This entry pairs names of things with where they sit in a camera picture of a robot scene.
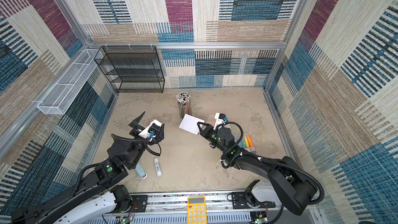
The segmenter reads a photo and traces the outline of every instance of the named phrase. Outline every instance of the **white wire basket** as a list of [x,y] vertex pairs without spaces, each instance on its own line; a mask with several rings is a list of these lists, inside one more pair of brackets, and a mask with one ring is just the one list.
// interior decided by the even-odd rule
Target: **white wire basket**
[[44,114],[64,115],[97,66],[94,61],[96,56],[98,56],[96,59],[101,59],[101,52],[84,50],[48,91],[37,108]]

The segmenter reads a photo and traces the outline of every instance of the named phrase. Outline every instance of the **glue stick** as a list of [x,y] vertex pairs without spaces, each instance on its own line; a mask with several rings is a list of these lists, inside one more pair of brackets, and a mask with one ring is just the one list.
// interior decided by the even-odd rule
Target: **glue stick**
[[160,177],[162,175],[162,170],[160,169],[159,159],[157,157],[155,157],[154,161],[155,161],[156,175],[158,175],[158,177]]

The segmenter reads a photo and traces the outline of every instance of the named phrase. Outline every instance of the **calculator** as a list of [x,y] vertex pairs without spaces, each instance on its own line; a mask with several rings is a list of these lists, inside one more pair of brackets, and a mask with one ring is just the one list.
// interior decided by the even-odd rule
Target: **calculator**
[[207,224],[205,197],[188,197],[188,224]]

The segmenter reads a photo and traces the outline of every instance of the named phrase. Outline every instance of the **black mesh shelf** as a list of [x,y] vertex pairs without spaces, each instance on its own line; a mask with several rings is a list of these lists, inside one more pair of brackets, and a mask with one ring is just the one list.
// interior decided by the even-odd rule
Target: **black mesh shelf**
[[164,75],[155,47],[101,47],[95,62],[118,93],[162,93]]

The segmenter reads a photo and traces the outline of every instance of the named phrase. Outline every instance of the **white paper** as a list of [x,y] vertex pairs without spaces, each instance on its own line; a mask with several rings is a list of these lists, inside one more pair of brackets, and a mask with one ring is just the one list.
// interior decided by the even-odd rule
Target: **white paper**
[[185,114],[179,127],[182,130],[186,130],[188,132],[197,135],[199,133],[199,127],[197,125],[197,122],[205,122],[205,121],[203,119],[199,119],[189,114]]

